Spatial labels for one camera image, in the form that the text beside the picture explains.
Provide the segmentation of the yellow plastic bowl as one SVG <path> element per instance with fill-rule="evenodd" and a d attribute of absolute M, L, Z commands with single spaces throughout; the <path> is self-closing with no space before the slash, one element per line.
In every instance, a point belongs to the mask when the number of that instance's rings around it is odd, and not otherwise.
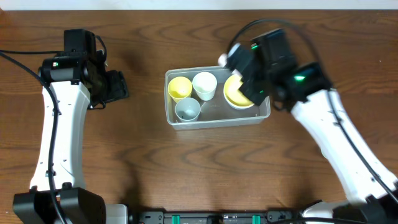
<path fill-rule="evenodd" d="M 242 84 L 243 82 L 241 81 L 241 78 L 238 75 L 231 75 L 224 83 L 223 94 L 227 94 L 230 98 L 232 98 L 233 95 L 244 96 L 239 91 L 239 88 L 241 87 Z"/>

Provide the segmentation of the cream plastic bowl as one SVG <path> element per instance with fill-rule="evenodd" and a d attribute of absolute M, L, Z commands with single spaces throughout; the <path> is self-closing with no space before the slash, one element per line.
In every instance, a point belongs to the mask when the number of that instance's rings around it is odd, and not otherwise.
<path fill-rule="evenodd" d="M 226 102 L 236 110 L 245 110 L 254 106 L 254 103 L 249 101 L 245 96 L 233 95 L 233 97 L 230 98 L 227 94 L 224 94 L 224 98 Z"/>

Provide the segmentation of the cream plastic cup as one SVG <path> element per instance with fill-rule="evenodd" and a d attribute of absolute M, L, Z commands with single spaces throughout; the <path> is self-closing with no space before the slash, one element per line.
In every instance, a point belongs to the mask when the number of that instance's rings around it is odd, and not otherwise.
<path fill-rule="evenodd" d="M 200 72 L 192 80 L 193 89 L 203 101 L 209 101 L 214 97 L 217 84 L 216 77 L 210 72 Z"/>

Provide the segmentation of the yellow plastic cup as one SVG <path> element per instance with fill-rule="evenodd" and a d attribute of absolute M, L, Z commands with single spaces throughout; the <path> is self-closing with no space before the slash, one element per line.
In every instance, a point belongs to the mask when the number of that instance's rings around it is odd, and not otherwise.
<path fill-rule="evenodd" d="M 167 86 L 168 94 L 176 103 L 184 98 L 191 97 L 192 90 L 192 83 L 186 77 L 175 77 L 169 82 Z"/>

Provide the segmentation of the grey plastic cup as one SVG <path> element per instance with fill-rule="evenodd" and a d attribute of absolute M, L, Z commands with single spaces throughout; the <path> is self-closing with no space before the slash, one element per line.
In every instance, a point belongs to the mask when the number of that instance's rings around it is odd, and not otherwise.
<path fill-rule="evenodd" d="M 201 106 L 194 98 L 184 98 L 180 100 L 175 106 L 175 114 L 177 118 L 183 122 L 197 121 L 201 113 Z"/>

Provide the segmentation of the white plastic fork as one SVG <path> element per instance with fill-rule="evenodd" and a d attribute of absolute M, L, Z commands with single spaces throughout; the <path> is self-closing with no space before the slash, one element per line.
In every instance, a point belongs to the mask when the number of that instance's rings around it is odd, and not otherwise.
<path fill-rule="evenodd" d="M 218 58 L 218 65 L 222 66 L 223 68 L 227 69 L 227 57 L 228 55 L 226 53 L 223 53 L 220 55 L 220 57 Z M 241 73 L 237 70 L 231 70 L 231 74 L 232 75 L 238 75 L 240 78 L 242 78 L 243 76 L 241 75 Z"/>

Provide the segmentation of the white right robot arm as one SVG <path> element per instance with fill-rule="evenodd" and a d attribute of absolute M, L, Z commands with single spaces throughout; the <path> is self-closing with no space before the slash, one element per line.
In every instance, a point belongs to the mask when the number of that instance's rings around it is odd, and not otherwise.
<path fill-rule="evenodd" d="M 341 203 L 317 202 L 302 223 L 396 223 L 397 177 L 374 155 L 346 113 L 321 62 L 299 65 L 281 29 L 229 47 L 218 63 L 242 79 L 240 92 L 259 104 L 271 96 L 311 135 L 345 191 Z"/>

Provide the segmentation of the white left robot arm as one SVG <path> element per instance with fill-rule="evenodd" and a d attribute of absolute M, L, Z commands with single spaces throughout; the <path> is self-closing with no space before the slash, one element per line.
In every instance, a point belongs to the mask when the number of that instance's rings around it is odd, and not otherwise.
<path fill-rule="evenodd" d="M 86 113 L 127 98 L 123 74 L 106 69 L 100 37 L 84 29 L 64 32 L 64 50 L 45 59 L 44 126 L 29 191 L 15 194 L 13 211 L 23 223 L 127 223 L 127 206 L 108 205 L 85 188 L 82 168 Z"/>

